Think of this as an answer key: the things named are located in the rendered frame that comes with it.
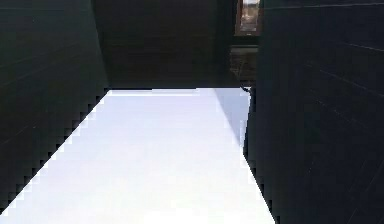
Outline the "brown framed window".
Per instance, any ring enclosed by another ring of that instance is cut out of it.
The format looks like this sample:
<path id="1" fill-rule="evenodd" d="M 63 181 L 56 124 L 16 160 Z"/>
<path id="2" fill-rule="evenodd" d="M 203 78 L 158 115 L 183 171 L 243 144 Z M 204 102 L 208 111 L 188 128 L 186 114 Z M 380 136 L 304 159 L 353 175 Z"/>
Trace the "brown framed window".
<path id="1" fill-rule="evenodd" d="M 235 36 L 259 36 L 261 0 L 237 0 Z"/>

